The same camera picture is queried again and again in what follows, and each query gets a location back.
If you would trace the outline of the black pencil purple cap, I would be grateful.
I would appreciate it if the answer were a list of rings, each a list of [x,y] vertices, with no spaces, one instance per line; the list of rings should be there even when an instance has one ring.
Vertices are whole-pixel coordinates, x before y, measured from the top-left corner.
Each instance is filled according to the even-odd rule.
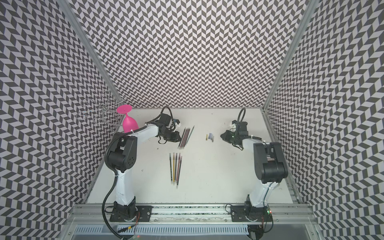
[[[175,165],[176,165],[176,181],[175,181],[175,184],[176,184],[176,182],[177,182],[177,169],[178,169],[178,153],[175,153],[176,154],[176,163],[175,163]]]

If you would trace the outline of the dark blue pencil purple cap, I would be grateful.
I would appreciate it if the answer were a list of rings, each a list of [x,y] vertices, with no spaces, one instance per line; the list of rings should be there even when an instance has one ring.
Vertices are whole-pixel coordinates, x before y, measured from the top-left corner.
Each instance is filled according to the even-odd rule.
[[[182,159],[183,159],[183,157],[180,155],[179,166],[178,166],[178,178],[177,178],[178,182],[179,182],[179,179],[180,179],[180,171],[181,171]]]

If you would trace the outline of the teal pencil clear cap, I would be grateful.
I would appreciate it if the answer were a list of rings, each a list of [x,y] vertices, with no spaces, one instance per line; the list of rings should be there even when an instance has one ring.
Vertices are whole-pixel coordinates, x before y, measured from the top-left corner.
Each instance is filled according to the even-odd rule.
[[[187,128],[187,130],[186,130],[184,141],[183,141],[182,146],[181,146],[182,149],[184,149],[184,147],[185,147],[185,145],[187,143],[187,140],[188,140],[188,137],[189,137],[189,134],[190,134],[190,130],[191,130],[190,128]]]

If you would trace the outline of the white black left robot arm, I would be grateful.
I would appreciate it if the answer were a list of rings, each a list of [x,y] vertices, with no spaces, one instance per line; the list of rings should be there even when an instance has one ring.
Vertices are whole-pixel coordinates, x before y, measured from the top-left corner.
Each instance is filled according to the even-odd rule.
[[[137,161],[138,146],[155,137],[172,143],[182,140],[180,133],[176,131],[179,122],[174,119],[168,106],[163,107],[157,117],[146,122],[141,128],[137,121],[129,116],[132,109],[130,105],[117,108],[117,113],[125,116],[124,131],[114,134],[105,153],[105,164],[114,173],[114,183],[103,200],[103,206],[112,191],[116,190],[110,222],[134,222],[140,219],[131,180],[132,168]]]

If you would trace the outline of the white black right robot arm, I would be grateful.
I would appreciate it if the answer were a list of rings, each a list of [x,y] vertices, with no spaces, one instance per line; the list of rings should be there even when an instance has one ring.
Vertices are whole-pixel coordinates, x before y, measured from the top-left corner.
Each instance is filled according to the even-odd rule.
[[[265,142],[260,137],[249,134],[244,121],[246,108],[242,108],[232,128],[221,134],[223,141],[240,150],[248,150],[253,154],[256,177],[261,187],[247,195],[243,206],[230,206],[233,222],[271,221],[268,200],[273,190],[283,179],[288,177],[288,166],[282,146],[278,142]]]

